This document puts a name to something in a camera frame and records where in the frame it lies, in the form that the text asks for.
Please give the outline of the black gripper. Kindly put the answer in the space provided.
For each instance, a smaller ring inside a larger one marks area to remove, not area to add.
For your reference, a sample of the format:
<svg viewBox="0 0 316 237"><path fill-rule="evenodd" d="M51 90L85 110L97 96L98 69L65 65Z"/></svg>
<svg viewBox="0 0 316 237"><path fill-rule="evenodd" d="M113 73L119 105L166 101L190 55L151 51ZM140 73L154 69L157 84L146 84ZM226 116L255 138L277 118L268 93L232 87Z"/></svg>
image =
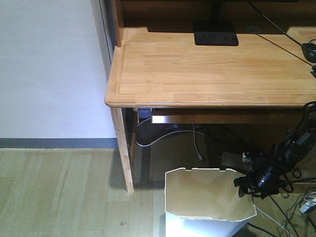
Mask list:
<svg viewBox="0 0 316 237"><path fill-rule="evenodd" d="M252 173L234 180L234 186L239 187L238 196L253 195L261 198L261 191L258 188L259 175Z"/></svg>

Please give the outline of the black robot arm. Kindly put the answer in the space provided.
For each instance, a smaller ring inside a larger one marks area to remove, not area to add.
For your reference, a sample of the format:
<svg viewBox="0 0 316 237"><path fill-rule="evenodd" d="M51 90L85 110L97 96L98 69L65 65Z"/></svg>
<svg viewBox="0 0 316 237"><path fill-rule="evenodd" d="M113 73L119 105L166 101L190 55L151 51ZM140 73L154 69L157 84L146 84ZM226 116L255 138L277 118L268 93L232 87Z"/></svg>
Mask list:
<svg viewBox="0 0 316 237"><path fill-rule="evenodd" d="M295 131L287 131L286 138L274 144L270 151L244 153L242 160L253 162L252 170L244 177L234 180L239 187L238 195L253 195L264 199L278 194L279 189L291 193L294 191L293 181L289 181L286 173L292 171L316 144L316 103L308 102L303 107L303 116Z"/></svg>

